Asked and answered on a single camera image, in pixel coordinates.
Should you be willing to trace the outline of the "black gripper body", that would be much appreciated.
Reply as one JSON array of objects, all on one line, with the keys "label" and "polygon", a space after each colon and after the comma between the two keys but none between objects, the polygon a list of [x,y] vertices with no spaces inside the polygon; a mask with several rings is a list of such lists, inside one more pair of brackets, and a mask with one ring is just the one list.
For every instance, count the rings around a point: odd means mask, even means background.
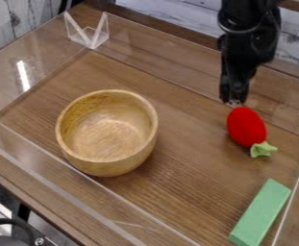
[{"label": "black gripper body", "polygon": [[221,51],[221,79],[249,81],[258,66],[270,62],[277,53],[281,37],[282,17],[261,15],[249,26],[229,16],[218,17],[225,34],[218,38]]}]

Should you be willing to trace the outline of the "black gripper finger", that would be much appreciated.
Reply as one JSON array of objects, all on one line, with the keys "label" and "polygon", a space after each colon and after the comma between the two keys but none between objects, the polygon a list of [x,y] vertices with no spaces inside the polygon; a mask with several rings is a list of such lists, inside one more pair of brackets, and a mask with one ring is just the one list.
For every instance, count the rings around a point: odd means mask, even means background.
[{"label": "black gripper finger", "polygon": [[220,99],[225,104],[245,104],[250,93],[250,76],[221,75]]}]

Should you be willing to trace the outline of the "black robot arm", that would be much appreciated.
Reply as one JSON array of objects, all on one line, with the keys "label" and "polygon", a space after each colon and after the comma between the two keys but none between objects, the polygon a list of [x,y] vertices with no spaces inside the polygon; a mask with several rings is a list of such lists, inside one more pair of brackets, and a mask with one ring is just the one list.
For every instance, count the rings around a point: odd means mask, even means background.
[{"label": "black robot arm", "polygon": [[217,47],[221,52],[220,99],[224,103],[244,104],[248,101],[257,69],[276,57],[282,28],[280,2],[221,0],[217,21],[224,34]]}]

